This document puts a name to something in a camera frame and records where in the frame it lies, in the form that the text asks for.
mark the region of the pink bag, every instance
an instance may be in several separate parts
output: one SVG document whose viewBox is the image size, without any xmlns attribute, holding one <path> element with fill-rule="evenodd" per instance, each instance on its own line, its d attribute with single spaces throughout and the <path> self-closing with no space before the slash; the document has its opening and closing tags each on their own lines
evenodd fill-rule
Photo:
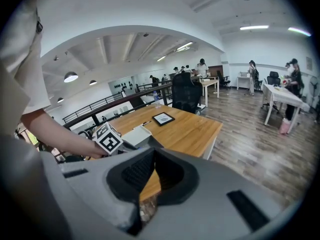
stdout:
<svg viewBox="0 0 320 240">
<path fill-rule="evenodd" d="M 284 118 L 282 120 L 282 124 L 280 126 L 279 133 L 280 134 L 287 134 L 287 132 L 289 131 L 290 125 L 291 125 L 291 121 L 289 121 L 288 119 Z"/>
</svg>

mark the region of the water bottle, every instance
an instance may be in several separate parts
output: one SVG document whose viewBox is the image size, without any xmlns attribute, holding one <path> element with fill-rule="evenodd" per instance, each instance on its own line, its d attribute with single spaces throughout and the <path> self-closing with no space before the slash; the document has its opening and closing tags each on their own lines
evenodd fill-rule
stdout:
<svg viewBox="0 0 320 240">
<path fill-rule="evenodd" d="M 154 98 L 155 107 L 160 108 L 159 96 L 155 90 L 153 91 L 153 98 Z"/>
</svg>

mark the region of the black mesh chair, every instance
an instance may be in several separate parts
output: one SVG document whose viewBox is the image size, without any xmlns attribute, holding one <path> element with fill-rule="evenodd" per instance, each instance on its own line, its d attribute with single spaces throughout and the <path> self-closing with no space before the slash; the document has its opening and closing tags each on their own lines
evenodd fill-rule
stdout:
<svg viewBox="0 0 320 240">
<path fill-rule="evenodd" d="M 270 74 L 269 76 L 266 77 L 266 79 L 267 79 L 268 85 L 272 85 L 272 86 L 273 85 L 279 86 L 281 82 L 278 72 L 274 72 L 274 71 L 270 71 Z M 270 104 L 269 103 L 263 104 L 262 109 L 264 108 L 264 106 L 270 106 Z M 276 104 L 273 104 L 272 107 L 277 111 L 277 113 L 279 113 L 279 109 L 277 108 Z"/>
<path fill-rule="evenodd" d="M 180 73 L 172 80 L 172 107 L 193 114 L 198 114 L 198 103 L 203 86 L 200 82 L 192 82 L 189 72 Z"/>
<path fill-rule="evenodd" d="M 280 78 L 278 72 L 270 71 L 269 76 L 266 77 L 268 85 L 280 85 Z"/>
<path fill-rule="evenodd" d="M 217 70 L 216 73 L 217 73 L 217 75 L 219 77 L 219 84 L 221 86 L 223 86 L 223 87 L 227 87 L 227 85 L 230 84 L 230 80 L 228 80 L 229 76 L 224 76 L 223 77 L 221 72 L 220 72 L 220 70 Z"/>
</svg>

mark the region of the black and white fiducial cube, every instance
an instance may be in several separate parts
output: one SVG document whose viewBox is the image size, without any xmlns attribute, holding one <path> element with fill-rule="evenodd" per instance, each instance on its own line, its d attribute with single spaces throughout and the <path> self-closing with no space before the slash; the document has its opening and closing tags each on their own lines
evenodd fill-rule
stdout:
<svg viewBox="0 0 320 240">
<path fill-rule="evenodd" d="M 117 148 L 124 142 L 118 132 L 107 122 L 95 131 L 92 139 L 109 155 L 116 155 Z"/>
</svg>

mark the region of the metal railing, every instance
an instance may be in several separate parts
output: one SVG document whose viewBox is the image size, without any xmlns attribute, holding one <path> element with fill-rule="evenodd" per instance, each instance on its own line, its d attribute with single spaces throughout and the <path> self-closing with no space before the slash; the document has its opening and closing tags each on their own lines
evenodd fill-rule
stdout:
<svg viewBox="0 0 320 240">
<path fill-rule="evenodd" d="M 93 111 L 93 110 L 95 110 L 95 109 L 97 109 L 99 107 L 102 107 L 102 106 L 106 105 L 106 104 L 110 104 L 110 103 L 112 103 L 114 101 L 122 99 L 123 97 L 124 96 L 123 96 L 123 94 L 121 92 L 121 93 L 117 93 L 115 95 L 111 95 L 109 97 L 103 98 L 101 100 L 96 101 L 95 103 L 92 103 L 92 104 L 90 104 L 88 106 L 85 106 L 85 107 L 77 110 L 76 112 L 64 117 L 62 120 L 65 123 L 69 123 L 72 120 L 78 118 L 79 116 L 82 116 L 82 115 L 84 115 L 86 113 L 89 113 L 89 112 L 91 112 L 91 111 Z"/>
<path fill-rule="evenodd" d="M 192 77 L 191 79 L 192 79 L 192 81 L 196 81 L 196 82 L 199 81 L 199 77 Z M 135 110 L 141 109 L 141 108 L 143 108 L 145 106 L 148 106 L 148 105 L 154 103 L 155 101 L 153 100 L 153 101 L 150 101 L 148 103 L 136 106 L 133 109 L 130 109 L 130 110 L 125 111 L 123 113 L 117 114 L 114 117 L 108 118 L 108 119 L 106 119 L 104 121 L 99 121 L 98 118 L 97 118 L 97 114 L 99 114 L 99 113 L 101 113 L 101 112 L 103 112 L 105 110 L 111 109 L 111 108 L 113 108 L 115 106 L 118 106 L 118 105 L 120 105 L 122 103 L 129 102 L 130 100 L 133 100 L 133 99 L 136 99 L 136 98 L 140 98 L 140 97 L 146 96 L 148 94 L 152 94 L 154 91 L 156 91 L 156 92 L 160 91 L 161 92 L 161 96 L 159 97 L 159 99 L 163 100 L 164 105 L 168 106 L 168 105 L 172 104 L 172 102 L 168 103 L 168 101 L 167 101 L 167 98 L 171 95 L 171 94 L 169 94 L 170 93 L 169 89 L 171 89 L 171 87 L 172 87 L 172 82 L 169 82 L 169 83 L 157 86 L 157 87 L 148 88 L 146 90 L 137 92 L 135 94 L 132 94 L 132 95 L 117 99 L 117 100 L 115 100 L 113 102 L 110 102 L 110 103 L 107 103 L 105 105 L 102 105 L 102 106 L 100 106 L 100 107 L 98 107 L 98 108 L 96 108 L 96 109 L 94 109 L 92 111 L 89 111 L 89 112 L 87 112 L 87 113 L 85 113 L 83 115 L 80 115 L 80 116 L 76 117 L 75 119 L 67 122 L 64 125 L 64 127 L 67 128 L 67 129 L 70 129 L 70 127 L 80 123 L 81 121 L 86 120 L 88 118 L 92 118 L 92 120 L 94 122 L 94 125 L 92 125 L 91 127 L 89 127 L 86 130 L 93 129 L 93 128 L 97 127 L 97 126 L 102 125 L 105 122 L 108 122 L 108 121 L 111 121 L 113 119 L 119 118 L 119 117 L 121 117 L 123 115 L 126 115 L 126 114 L 130 113 L 131 111 L 135 111 Z"/>
</svg>

